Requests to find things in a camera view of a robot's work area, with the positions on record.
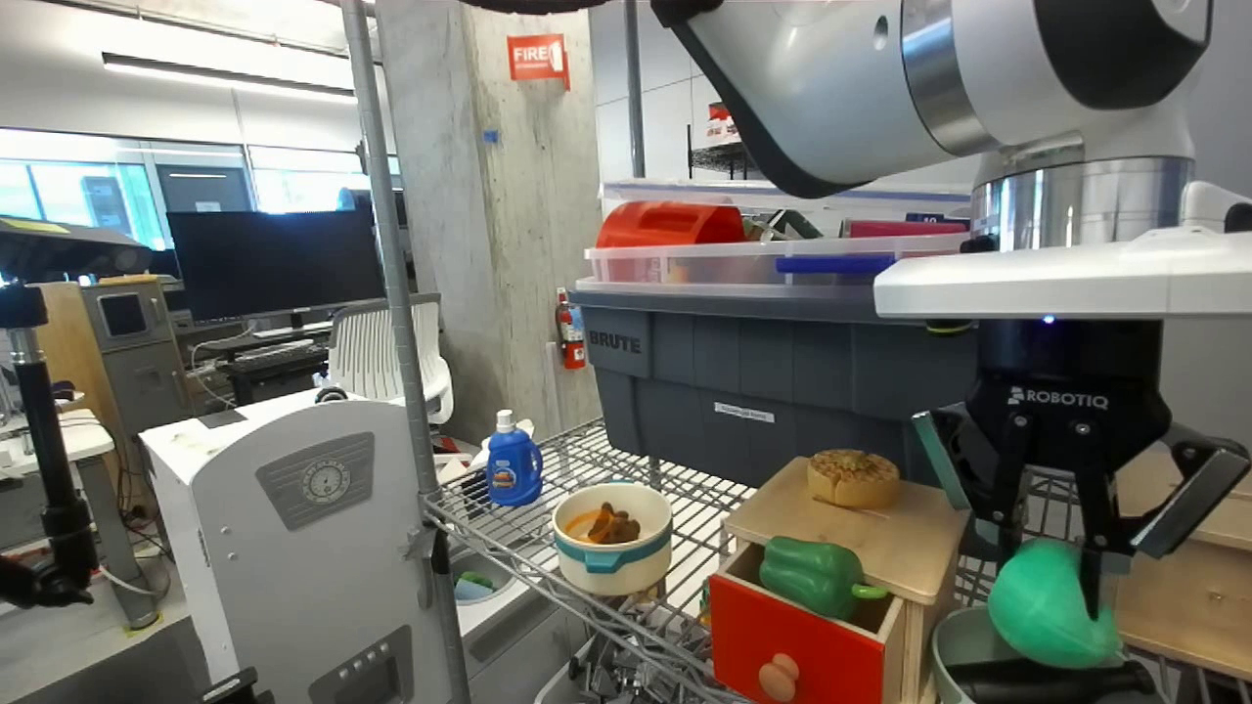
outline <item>red box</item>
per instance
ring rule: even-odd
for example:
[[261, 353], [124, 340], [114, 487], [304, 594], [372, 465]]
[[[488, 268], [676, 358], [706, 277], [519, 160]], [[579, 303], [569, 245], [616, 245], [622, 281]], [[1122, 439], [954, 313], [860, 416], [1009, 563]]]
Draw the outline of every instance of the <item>red box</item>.
[[[896, 704], [902, 599], [855, 622], [823, 619], [755, 582], [763, 547], [744, 547], [709, 580], [712, 675], [761, 704]], [[772, 659], [793, 659], [793, 696], [767, 696]]]

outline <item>water bottle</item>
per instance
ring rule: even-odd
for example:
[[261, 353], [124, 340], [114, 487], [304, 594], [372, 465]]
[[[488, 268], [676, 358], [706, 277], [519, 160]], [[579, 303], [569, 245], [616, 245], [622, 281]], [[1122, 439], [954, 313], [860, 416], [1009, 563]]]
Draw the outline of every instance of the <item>water bottle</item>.
[[496, 503], [519, 508], [532, 503], [543, 494], [543, 452], [514, 423], [514, 410], [496, 410], [496, 432], [486, 440], [486, 487]]

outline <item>ceiling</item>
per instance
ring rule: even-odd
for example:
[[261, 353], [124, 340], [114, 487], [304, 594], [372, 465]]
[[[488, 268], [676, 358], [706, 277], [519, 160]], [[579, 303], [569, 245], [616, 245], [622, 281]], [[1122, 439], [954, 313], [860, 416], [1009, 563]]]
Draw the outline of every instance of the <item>ceiling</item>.
[[332, 0], [43, 0], [83, 11], [251, 35], [278, 47], [346, 54]]

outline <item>fluorescent light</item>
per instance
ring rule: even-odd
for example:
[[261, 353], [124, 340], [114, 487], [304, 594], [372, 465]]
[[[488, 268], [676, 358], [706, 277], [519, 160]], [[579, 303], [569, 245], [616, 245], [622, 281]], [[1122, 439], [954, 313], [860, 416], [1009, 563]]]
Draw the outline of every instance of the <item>fluorescent light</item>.
[[144, 79], [167, 79], [167, 83], [192, 83], [192, 84], [214, 84], [214, 91], [354, 103], [354, 91], [325, 84], [325, 83], [295, 83], [295, 79], [243, 75], [243, 71], [219, 71], [219, 65], [195, 65], [195, 61], [163, 61], [163, 58], [114, 54], [114, 49], [102, 49], [102, 61], [123, 75], [144, 75]]

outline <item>green object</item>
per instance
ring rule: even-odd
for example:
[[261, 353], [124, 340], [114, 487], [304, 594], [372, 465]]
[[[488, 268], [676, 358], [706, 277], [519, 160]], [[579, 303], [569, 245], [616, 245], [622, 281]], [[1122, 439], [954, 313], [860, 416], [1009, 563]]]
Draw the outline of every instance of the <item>green object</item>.
[[825, 619], [849, 619], [865, 569], [849, 547], [776, 535], [761, 582]]
[[1114, 610], [1093, 622], [1082, 586], [1082, 551], [1055, 539], [1024, 542], [992, 586], [994, 628], [1048, 668], [1104, 668], [1122, 658]]

